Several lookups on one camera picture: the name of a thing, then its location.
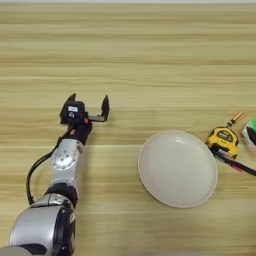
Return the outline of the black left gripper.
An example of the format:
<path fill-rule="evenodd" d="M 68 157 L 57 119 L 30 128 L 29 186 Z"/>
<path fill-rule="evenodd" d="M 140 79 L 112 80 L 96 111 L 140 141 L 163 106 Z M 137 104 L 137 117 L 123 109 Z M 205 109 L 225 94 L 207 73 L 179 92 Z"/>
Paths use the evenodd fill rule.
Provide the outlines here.
<path fill-rule="evenodd" d="M 66 102 L 75 101 L 76 93 L 68 97 Z M 93 122 L 106 122 L 108 119 L 110 105 L 109 98 L 105 96 L 101 106 L 102 114 L 97 116 L 89 116 L 85 114 L 80 120 L 68 123 L 68 129 L 64 134 L 65 139 L 74 139 L 86 144 L 87 138 L 92 131 Z"/>

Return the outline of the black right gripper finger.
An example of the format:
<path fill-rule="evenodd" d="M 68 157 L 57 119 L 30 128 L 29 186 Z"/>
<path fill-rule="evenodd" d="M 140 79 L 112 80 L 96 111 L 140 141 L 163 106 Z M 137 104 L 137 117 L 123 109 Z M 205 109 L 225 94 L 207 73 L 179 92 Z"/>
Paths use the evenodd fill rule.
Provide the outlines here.
<path fill-rule="evenodd" d="M 256 146 L 256 131 L 253 128 L 248 127 L 247 133 L 248 133 L 248 136 L 249 136 L 251 142 Z"/>

